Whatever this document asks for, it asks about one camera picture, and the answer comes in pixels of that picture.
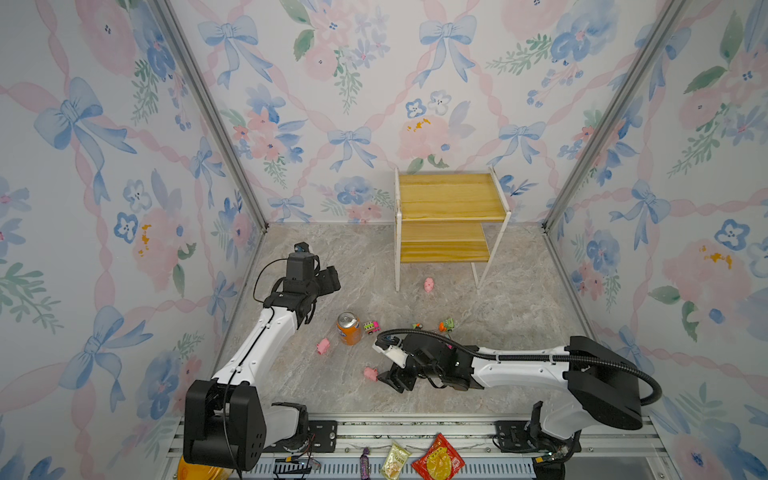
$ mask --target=soda can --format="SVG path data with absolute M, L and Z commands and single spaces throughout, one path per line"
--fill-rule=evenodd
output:
M 360 319 L 352 312 L 342 312 L 336 320 L 341 341 L 347 345 L 354 345 L 362 339 L 362 327 Z

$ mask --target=purple candy wrapper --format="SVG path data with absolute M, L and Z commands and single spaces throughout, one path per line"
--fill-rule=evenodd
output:
M 371 465 L 368 462 L 368 455 L 370 454 L 371 451 L 368 450 L 368 447 L 362 450 L 362 455 L 360 456 L 360 480 L 370 480 L 371 478 Z

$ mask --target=gray floor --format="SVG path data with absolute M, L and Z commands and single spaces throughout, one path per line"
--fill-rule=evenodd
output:
M 494 227 L 486 230 L 495 238 Z M 465 345 L 496 349 L 537 349 L 564 345 L 571 335 L 583 335 L 564 286 L 557 276 L 539 229 L 510 227 L 479 293 L 468 263 L 403 265 L 400 292 L 394 287 L 394 226 L 381 225 L 273 225 L 256 261 L 258 273 L 269 261 L 285 257 L 300 241 L 310 244 L 323 268 L 335 265 L 342 289 L 321 297 L 314 320 L 302 325 L 275 362 L 259 392 L 265 405 L 294 402 L 310 412 L 491 412 L 530 414 L 547 389 L 506 386 L 457 392 L 435 390 L 419 380 L 412 392 L 399 394 L 381 382 L 371 382 L 362 371 L 379 372 L 392 363 L 371 348 L 373 336 L 355 346 L 339 341 L 336 317 L 352 310 L 365 321 L 377 320 L 383 329 L 423 323 L 436 329 L 448 317 L 456 321 L 452 338 Z M 272 283 L 285 275 L 285 263 L 266 269 L 257 288 L 264 298 Z M 435 279 L 426 293 L 424 279 Z M 253 328 L 260 304 L 252 300 L 248 285 L 238 317 L 224 345 L 228 360 Z M 327 337 L 330 351 L 318 355 L 315 345 Z

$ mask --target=wooden shelf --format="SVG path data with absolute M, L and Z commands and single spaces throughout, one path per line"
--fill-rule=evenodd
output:
M 506 212 L 490 174 L 400 175 L 399 182 L 403 223 L 505 219 Z
M 487 262 L 489 257 L 480 223 L 402 225 L 401 263 Z

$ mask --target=pink flower pattern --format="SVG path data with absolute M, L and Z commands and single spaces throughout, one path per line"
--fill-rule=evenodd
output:
M 740 301 L 752 293 L 752 280 L 744 262 L 723 245 L 702 239 L 689 243 L 680 255 L 666 259 L 662 272 L 696 310 L 689 322 L 698 322 L 705 339 L 733 340 L 733 330 L 747 321 L 737 313 Z

